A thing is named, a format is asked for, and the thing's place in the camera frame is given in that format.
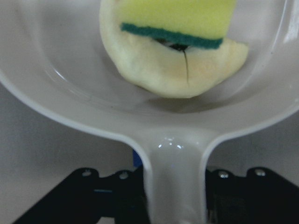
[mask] green scouring pad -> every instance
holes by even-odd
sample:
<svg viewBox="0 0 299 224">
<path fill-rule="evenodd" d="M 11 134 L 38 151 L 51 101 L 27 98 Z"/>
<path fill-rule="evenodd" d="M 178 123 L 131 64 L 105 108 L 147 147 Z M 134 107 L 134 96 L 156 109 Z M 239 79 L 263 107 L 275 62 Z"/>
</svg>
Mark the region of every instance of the green scouring pad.
<svg viewBox="0 0 299 224">
<path fill-rule="evenodd" d="M 172 43 L 217 49 L 236 0 L 119 0 L 121 29 Z"/>
</svg>

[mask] toy food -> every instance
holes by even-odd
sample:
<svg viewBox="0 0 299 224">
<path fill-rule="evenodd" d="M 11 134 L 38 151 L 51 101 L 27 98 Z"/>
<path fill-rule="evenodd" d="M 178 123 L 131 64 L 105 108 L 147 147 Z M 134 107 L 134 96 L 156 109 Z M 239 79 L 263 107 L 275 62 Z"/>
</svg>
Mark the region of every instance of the toy food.
<svg viewBox="0 0 299 224">
<path fill-rule="evenodd" d="M 248 46 L 225 37 L 235 2 L 102 0 L 102 41 L 127 81 L 165 98 L 191 98 L 246 61 Z"/>
</svg>

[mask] green sponge layer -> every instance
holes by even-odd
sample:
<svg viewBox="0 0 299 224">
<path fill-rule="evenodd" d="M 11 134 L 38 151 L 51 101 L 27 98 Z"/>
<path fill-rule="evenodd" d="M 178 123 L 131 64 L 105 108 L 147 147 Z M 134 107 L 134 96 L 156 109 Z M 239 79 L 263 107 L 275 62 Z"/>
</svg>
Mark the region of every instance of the green sponge layer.
<svg viewBox="0 0 299 224">
<path fill-rule="evenodd" d="M 122 24 L 219 40 L 235 5 L 236 0 L 118 0 L 117 14 Z"/>
<path fill-rule="evenodd" d="M 222 44 L 223 40 L 222 38 L 217 40 L 209 40 L 191 35 L 185 35 L 182 33 L 174 33 L 160 28 L 137 27 L 128 23 L 123 23 L 121 25 L 121 29 L 136 35 L 150 36 L 153 39 L 164 39 L 173 43 L 191 45 L 205 49 L 217 49 Z"/>
</svg>

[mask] metal bolt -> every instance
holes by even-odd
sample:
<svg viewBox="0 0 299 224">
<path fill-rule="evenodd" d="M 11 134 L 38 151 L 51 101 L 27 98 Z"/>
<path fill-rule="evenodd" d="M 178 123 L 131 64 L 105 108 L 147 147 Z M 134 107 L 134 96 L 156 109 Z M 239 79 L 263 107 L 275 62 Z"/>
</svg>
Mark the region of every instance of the metal bolt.
<svg viewBox="0 0 299 224">
<path fill-rule="evenodd" d="M 262 169 L 255 169 L 254 172 L 257 176 L 266 176 L 266 172 Z"/>
<path fill-rule="evenodd" d="M 86 169 L 83 173 L 82 176 L 86 177 L 86 176 L 90 176 L 92 174 L 92 172 L 88 169 Z"/>
<path fill-rule="evenodd" d="M 119 178 L 121 180 L 126 180 L 127 178 L 129 177 L 129 174 L 127 171 L 123 171 L 120 175 L 119 175 Z"/>
<path fill-rule="evenodd" d="M 223 179 L 229 178 L 228 172 L 226 172 L 224 170 L 219 171 L 218 175 L 220 178 L 223 178 Z"/>
</svg>

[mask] white ladle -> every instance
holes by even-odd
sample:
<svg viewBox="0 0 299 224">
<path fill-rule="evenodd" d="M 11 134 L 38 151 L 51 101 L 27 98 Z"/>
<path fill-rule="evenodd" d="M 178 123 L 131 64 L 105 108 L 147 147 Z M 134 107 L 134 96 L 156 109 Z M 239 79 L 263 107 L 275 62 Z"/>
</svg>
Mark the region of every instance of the white ladle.
<svg viewBox="0 0 299 224">
<path fill-rule="evenodd" d="M 153 224 L 205 223 L 205 168 L 215 146 L 299 109 L 298 1 L 239 0 L 229 36 L 249 43 L 247 63 L 189 100 L 125 82 L 101 45 L 98 12 L 97 0 L 3 0 L 1 82 L 58 122 L 134 148 Z"/>
</svg>

